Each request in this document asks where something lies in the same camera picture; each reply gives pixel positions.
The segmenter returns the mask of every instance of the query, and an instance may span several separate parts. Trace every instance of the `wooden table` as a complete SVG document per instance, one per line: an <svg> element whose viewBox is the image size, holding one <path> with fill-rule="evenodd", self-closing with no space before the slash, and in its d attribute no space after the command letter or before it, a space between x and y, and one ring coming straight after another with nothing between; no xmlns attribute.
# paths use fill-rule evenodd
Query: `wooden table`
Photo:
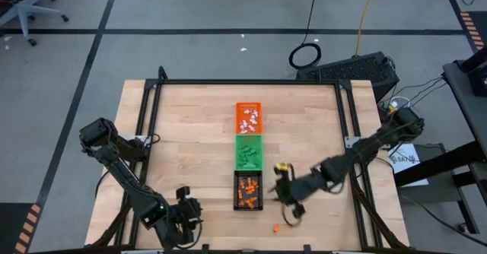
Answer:
<svg viewBox="0 0 487 254"><path fill-rule="evenodd" d="M142 99L144 81L126 81L115 125L121 135L133 135ZM353 95L363 136L380 127L377 107L369 81L352 81ZM348 130L352 135L346 93L342 92ZM360 250L352 194L348 178L342 194L314 194L304 203L307 210L300 227L285 225L280 204L264 195L263 211L233 210L234 109L236 102L259 101L264 121L264 192L275 183L276 163L294 164L296 174L309 173L311 165L344 152L333 86L326 85L163 85L147 184L170 204L175 190L191 187L204 211L202 237L194 249L209 243L210 249ZM151 102L145 118L147 132ZM381 151L379 157L388 160ZM377 212L405 244L409 244L389 166L375 160L369 166ZM86 238L94 242L120 210L123 190L112 176L102 183ZM368 242L373 246L370 219L364 211ZM132 215L126 222L124 242ZM275 224L281 225L277 234ZM160 249L156 234L139 225L136 248Z"/></svg>

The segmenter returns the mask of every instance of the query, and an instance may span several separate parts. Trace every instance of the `office chair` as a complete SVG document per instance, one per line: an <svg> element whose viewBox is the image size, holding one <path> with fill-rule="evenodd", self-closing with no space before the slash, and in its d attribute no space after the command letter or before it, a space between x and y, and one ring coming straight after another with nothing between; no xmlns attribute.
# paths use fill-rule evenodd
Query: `office chair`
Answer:
<svg viewBox="0 0 487 254"><path fill-rule="evenodd" d="M0 16L0 26L6 24L10 20L14 19L14 17L19 18L21 22L21 28L22 28L22 33L24 34L24 37L27 39L29 44L31 46L37 45L36 40L29 38L29 27L27 23L27 19L29 18L30 20L34 21L35 17L32 15L32 13L39 13L39 14L60 14L61 11L51 9L51 8L44 8L44 7L39 7L35 6L39 0L0 0L0 2L10 4L11 7L6 11L2 16ZM68 22L69 18L61 14L61 18L64 20L64 22Z"/></svg>

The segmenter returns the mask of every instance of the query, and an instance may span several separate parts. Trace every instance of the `paper sign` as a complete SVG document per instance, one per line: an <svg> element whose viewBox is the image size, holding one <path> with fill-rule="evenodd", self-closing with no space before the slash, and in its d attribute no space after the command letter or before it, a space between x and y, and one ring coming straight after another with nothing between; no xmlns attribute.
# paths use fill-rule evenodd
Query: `paper sign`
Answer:
<svg viewBox="0 0 487 254"><path fill-rule="evenodd" d="M399 173L403 170L407 170L410 167L421 163L418 154L413 144L403 144L397 149L397 146L389 151L389 158L393 162L394 173ZM426 186L428 185L427 179L422 179L417 182L413 182L404 186Z"/></svg>

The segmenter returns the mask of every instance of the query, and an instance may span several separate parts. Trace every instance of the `green container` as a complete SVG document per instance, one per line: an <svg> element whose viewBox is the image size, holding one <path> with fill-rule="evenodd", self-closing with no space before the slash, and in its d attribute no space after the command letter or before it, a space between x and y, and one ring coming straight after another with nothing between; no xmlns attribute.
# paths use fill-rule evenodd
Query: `green container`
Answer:
<svg viewBox="0 0 487 254"><path fill-rule="evenodd" d="M264 166L261 135L235 136L235 170L262 171Z"/></svg>

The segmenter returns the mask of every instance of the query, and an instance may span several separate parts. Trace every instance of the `floor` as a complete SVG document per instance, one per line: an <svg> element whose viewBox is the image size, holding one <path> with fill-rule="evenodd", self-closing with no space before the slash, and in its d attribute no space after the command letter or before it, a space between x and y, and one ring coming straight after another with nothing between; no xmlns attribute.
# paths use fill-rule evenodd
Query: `floor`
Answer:
<svg viewBox="0 0 487 254"><path fill-rule="evenodd" d="M320 34L307 40L320 44L322 64L354 53L365 1L316 0L310 28ZM436 78L443 64L476 51L460 11L487 11L486 2L372 0L360 54L391 56L398 87ZM0 202L43 207L31 252L83 246L101 166L80 152L78 130L100 116L114 119L124 80L154 78L159 65L170 78L294 78L288 55L302 42L311 0L43 0L40 5L62 10L70 21L38 15L30 22L36 47L19 34L17 21L4 26L0 39L5 109L0 122L8 124L0 128ZM303 51L297 57L304 64L314 55ZM426 122L417 143L443 142L452 149L473 140L447 87L415 108ZM475 237L485 241L485 204L475 187L464 192L481 230ZM455 203L428 207L448 223L461 222ZM480 252L481 246L421 208L404 203L403 213L417 249Z"/></svg>

